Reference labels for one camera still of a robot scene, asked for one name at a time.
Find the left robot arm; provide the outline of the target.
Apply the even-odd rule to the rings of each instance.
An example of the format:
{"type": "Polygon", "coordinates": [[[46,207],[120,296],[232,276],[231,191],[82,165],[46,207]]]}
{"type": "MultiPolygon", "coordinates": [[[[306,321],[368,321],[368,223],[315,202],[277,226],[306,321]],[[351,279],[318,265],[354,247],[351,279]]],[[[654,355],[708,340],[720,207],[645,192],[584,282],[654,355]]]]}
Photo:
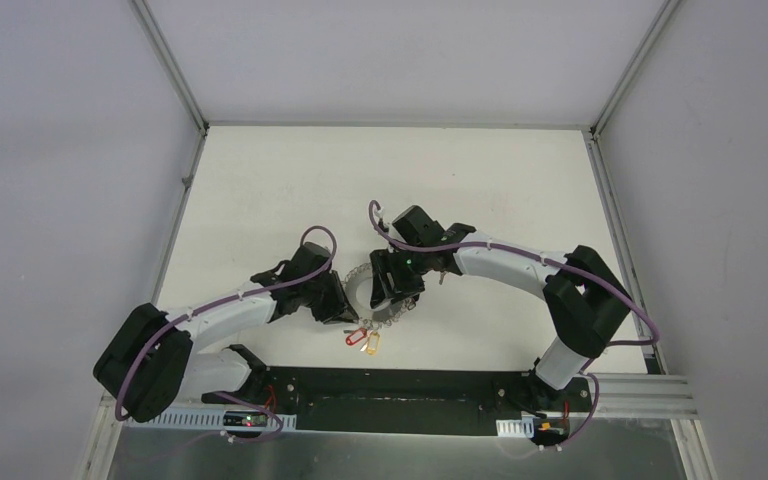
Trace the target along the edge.
{"type": "Polygon", "coordinates": [[[207,349],[301,308],[323,324],[359,318],[331,268],[330,252],[313,242],[204,305],[168,311],[152,303],[135,307],[95,363],[93,376],[115,398],[120,418],[140,423],[177,400],[216,391],[253,404],[264,394],[265,378],[252,361],[235,351],[207,349]]]}

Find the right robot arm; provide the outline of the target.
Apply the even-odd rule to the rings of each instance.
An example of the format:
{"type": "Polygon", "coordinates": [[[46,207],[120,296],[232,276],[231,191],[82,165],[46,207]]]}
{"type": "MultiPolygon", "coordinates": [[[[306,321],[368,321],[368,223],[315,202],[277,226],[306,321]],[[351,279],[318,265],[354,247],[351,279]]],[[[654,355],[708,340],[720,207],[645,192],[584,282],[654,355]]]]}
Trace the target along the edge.
{"type": "Polygon", "coordinates": [[[431,272],[492,280],[545,302],[555,338],[527,377],[529,400],[540,409],[565,400],[572,379],[604,352],[631,311],[626,290],[590,247],[532,251],[468,224],[443,227],[418,205],[391,223],[377,202],[368,215],[387,243],[369,255],[373,308],[417,300],[431,272]]]}

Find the metal disc with keyrings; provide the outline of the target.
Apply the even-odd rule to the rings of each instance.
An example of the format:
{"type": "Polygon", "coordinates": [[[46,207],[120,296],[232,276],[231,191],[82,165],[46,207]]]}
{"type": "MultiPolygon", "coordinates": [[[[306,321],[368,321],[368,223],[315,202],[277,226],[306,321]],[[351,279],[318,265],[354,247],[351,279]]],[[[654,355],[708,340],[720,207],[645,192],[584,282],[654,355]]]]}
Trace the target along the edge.
{"type": "Polygon", "coordinates": [[[367,331],[377,331],[393,326],[416,306],[412,298],[392,300],[383,295],[383,288],[376,287],[370,263],[352,269],[342,285],[350,306],[358,316],[357,325],[367,331]]]}

